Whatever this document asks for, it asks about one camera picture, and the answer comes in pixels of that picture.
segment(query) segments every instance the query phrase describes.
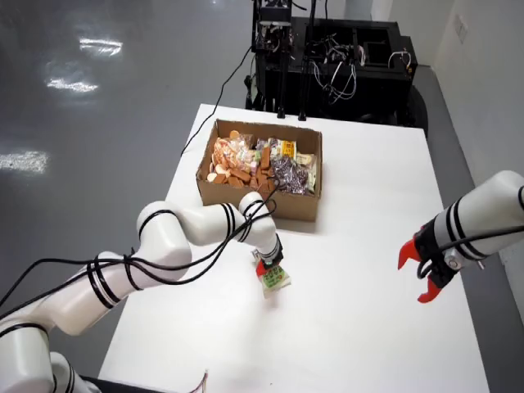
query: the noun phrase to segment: white wall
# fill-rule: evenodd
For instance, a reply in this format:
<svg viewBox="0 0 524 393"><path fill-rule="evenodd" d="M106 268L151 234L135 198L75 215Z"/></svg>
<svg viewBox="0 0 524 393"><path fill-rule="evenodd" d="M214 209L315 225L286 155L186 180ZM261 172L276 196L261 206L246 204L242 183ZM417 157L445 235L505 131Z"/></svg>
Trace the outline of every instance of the white wall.
<svg viewBox="0 0 524 393"><path fill-rule="evenodd" d="M468 26L464 44L454 30L457 13ZM436 74L476 184L502 169L524 175L523 16L522 0L457 0L436 58ZM524 244L500 256L524 317Z"/></svg>
<svg viewBox="0 0 524 393"><path fill-rule="evenodd" d="M373 20L399 23L411 37L419 64L433 66L454 0L374 0Z"/></svg>
<svg viewBox="0 0 524 393"><path fill-rule="evenodd" d="M327 16L329 19L344 19L344 11L346 10L346 0L318 0L317 8L315 9L315 17L324 18L326 13L324 6L327 1ZM311 11L310 0L294 0L296 4L307 8L308 11L302 11L296 7L293 7L293 16L304 16L309 17Z"/></svg>
<svg viewBox="0 0 524 393"><path fill-rule="evenodd" d="M371 18L373 20L388 21L390 19L393 0L374 0L371 6Z"/></svg>

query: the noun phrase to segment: glossy floor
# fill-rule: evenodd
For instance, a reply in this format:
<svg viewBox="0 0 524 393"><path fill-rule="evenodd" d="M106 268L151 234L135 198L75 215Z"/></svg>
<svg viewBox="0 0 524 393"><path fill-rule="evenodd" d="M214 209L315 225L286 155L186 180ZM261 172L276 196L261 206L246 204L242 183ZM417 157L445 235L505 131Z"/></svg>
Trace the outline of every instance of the glossy floor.
<svg viewBox="0 0 524 393"><path fill-rule="evenodd" d="M369 1L349 2L349 17L366 15ZM215 102L250 28L246 0L0 1L1 291L38 258L138 244L138 213L167 193L198 106ZM223 105L243 107L249 60ZM435 75L421 67L415 83L449 204L472 180ZM464 285L491 390L522 391L522 324L502 266L492 265L464 274ZM6 307L74 271L41 268ZM52 348L96 376L121 307L81 337L53 332Z"/></svg>

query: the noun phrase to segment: electronic device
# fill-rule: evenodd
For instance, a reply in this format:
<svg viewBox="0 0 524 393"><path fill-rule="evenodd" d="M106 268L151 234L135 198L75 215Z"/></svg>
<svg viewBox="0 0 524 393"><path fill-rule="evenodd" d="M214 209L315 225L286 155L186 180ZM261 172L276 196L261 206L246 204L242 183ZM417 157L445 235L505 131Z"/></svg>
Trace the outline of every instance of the electronic device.
<svg viewBox="0 0 524 393"><path fill-rule="evenodd" d="M291 7L273 18L254 1L252 47L258 95L247 109L334 120L423 128L427 113L413 88L418 62L410 37L395 22L314 19L291 16Z"/></svg>

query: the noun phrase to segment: robotic arm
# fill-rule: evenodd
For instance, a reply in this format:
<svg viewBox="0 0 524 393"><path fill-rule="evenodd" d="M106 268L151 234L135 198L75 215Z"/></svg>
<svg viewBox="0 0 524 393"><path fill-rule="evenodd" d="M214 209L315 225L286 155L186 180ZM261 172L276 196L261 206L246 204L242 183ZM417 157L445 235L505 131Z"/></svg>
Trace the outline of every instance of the robotic arm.
<svg viewBox="0 0 524 393"><path fill-rule="evenodd" d="M187 265L196 264L191 263L188 242L204 246L232 238L254 246L267 268L282 260L275 223L257 192L244 196L239 210L230 204L179 209L167 201L153 202L139 215L137 230L141 246L132 258L150 264L138 262L141 269L111 264L124 257L102 252L76 274L85 277L0 320L0 393L53 391L55 365L63 369L67 362L62 357L51 367L45 339L49 331L57 326L78 336L134 291L162 280L182 283Z"/></svg>
<svg viewBox="0 0 524 393"><path fill-rule="evenodd" d="M503 171L424 224L401 248L399 269L407 259L419 262L417 275L427 276L427 293L418 301L427 303L460 269L483 269L483 259L523 238L524 178Z"/></svg>

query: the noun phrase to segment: snack bag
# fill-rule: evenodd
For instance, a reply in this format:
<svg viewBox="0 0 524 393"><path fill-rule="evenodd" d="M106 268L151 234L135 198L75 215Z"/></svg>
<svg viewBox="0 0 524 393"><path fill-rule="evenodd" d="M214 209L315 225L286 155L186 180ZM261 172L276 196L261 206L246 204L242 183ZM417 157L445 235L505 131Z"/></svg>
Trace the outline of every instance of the snack bag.
<svg viewBox="0 0 524 393"><path fill-rule="evenodd" d="M291 284L291 278L279 264L266 269L262 260L259 260L256 266L256 276L262 283L265 299L274 292Z"/></svg>
<svg viewBox="0 0 524 393"><path fill-rule="evenodd" d="M308 170L305 167L298 165L288 156L271 160L271 166L281 191L291 194L306 194Z"/></svg>
<svg viewBox="0 0 524 393"><path fill-rule="evenodd" d="M276 138L268 139L269 145L271 146L271 159L281 158L287 156L296 160L296 142L295 141L283 141Z"/></svg>
<svg viewBox="0 0 524 393"><path fill-rule="evenodd" d="M304 166L308 171L308 191L314 192L314 185L317 182L317 157L315 154L296 153L296 163Z"/></svg>
<svg viewBox="0 0 524 393"><path fill-rule="evenodd" d="M213 150L213 163L225 169L239 169L250 173L255 151L250 150L252 135L233 130L229 138L217 138Z"/></svg>

